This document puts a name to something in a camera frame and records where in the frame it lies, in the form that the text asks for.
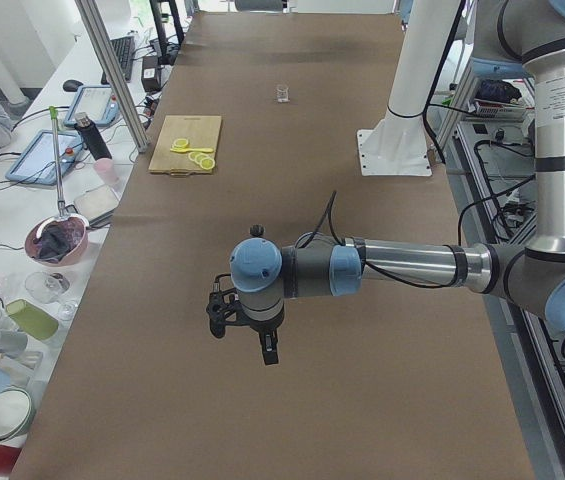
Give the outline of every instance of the white metal pillar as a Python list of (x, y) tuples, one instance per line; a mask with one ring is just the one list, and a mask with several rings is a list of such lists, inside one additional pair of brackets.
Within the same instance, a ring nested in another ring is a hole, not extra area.
[(431, 175), (420, 114), (461, 2), (414, 1), (386, 115), (358, 131), (362, 175)]

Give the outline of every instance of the computer mouse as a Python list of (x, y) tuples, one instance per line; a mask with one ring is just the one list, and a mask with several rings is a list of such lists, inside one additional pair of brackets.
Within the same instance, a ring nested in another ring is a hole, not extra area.
[(79, 80), (71, 79), (62, 84), (62, 90), (64, 90), (65, 92), (77, 92), (78, 88), (80, 88), (82, 85), (84, 84)]

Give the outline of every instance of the green cup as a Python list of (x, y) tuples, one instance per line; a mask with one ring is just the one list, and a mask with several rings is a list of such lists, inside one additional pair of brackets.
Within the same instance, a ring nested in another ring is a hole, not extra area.
[(23, 331), (40, 341), (51, 338), (58, 329), (55, 318), (26, 300), (9, 303), (6, 313)]

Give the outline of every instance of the pink cup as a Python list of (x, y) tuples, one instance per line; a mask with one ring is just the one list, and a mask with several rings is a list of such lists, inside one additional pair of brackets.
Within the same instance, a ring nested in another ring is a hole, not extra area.
[(109, 187), (114, 186), (120, 181), (118, 174), (115, 173), (115, 169), (113, 168), (113, 160), (110, 158), (98, 158), (93, 164), (93, 169), (100, 179)]

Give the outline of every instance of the pink bowl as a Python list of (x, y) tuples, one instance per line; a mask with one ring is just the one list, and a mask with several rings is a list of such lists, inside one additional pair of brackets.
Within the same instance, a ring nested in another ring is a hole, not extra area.
[(38, 231), (38, 227), (45, 221), (46, 220), (43, 220), (38, 223), (26, 236), (26, 239), (24, 240), (24, 251), (26, 254), (36, 262), (49, 267), (64, 267), (65, 265), (73, 265), (74, 263), (77, 263), (89, 243), (86, 225), (84, 222), (79, 218), (70, 217), (68, 220), (52, 222), (47, 225), (59, 225), (67, 237), (72, 239), (70, 242), (72, 248), (69, 253), (67, 253), (59, 262), (49, 262), (38, 258), (41, 246), (35, 241), (35, 234)]

